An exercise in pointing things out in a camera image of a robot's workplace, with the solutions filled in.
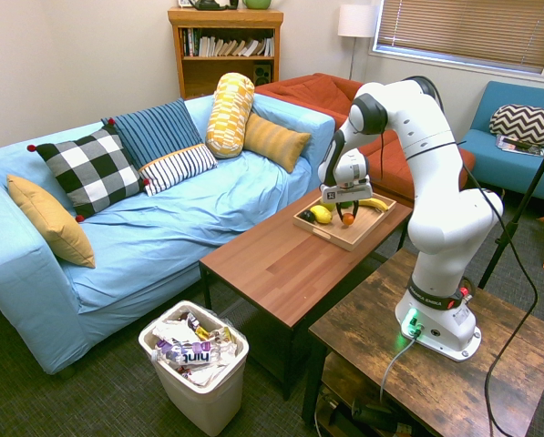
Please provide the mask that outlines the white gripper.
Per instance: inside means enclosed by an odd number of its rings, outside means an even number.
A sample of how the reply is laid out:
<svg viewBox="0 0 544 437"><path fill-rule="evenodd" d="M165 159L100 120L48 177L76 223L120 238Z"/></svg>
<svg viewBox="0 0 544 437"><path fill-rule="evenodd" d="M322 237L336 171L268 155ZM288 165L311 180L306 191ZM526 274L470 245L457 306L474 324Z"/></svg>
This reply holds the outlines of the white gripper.
<svg viewBox="0 0 544 437"><path fill-rule="evenodd" d="M354 181L345 186L320 186L323 203L334 203L340 219L343 219L343 203L353 201L353 217L356 218L359 209L359 200L371 198L373 188L370 182L365 178Z"/></svg>

